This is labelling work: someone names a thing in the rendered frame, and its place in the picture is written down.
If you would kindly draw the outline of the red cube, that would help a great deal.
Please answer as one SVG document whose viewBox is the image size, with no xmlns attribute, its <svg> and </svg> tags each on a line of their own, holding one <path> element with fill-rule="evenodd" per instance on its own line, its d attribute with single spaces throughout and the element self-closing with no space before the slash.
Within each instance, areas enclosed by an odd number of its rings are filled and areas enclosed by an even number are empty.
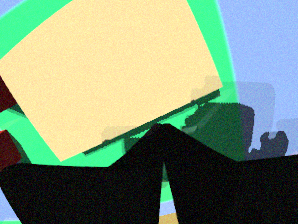
<svg viewBox="0 0 298 224">
<path fill-rule="evenodd" d="M 0 172 L 1 169 L 16 164 L 20 159 L 21 155 L 17 151 L 15 143 L 13 143 L 11 136 L 8 135 L 7 129 L 3 129 L 3 131 L 0 131 Z"/>
<path fill-rule="evenodd" d="M 0 76 L 0 113 L 5 111 L 7 108 L 12 108 L 13 105 L 17 104 L 17 100 L 12 96 L 9 91 L 7 84 L 4 83 Z"/>
</svg>

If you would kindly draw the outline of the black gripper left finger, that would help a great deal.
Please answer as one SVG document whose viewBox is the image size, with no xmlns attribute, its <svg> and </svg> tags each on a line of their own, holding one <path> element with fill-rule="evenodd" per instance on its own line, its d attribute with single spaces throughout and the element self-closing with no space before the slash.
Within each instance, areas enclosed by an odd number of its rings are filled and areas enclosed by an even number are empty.
<svg viewBox="0 0 298 224">
<path fill-rule="evenodd" d="M 164 128 L 154 124 L 108 167 L 12 164 L 0 188 L 21 224 L 158 224 Z"/>
</svg>

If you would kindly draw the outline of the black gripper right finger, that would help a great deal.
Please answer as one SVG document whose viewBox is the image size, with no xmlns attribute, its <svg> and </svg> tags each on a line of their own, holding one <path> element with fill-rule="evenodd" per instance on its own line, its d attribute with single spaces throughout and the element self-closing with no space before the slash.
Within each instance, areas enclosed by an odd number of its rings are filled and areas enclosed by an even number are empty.
<svg viewBox="0 0 298 224">
<path fill-rule="evenodd" d="M 172 124 L 162 128 L 178 224 L 239 224 L 251 202 L 298 192 L 298 153 L 235 161 Z"/>
</svg>

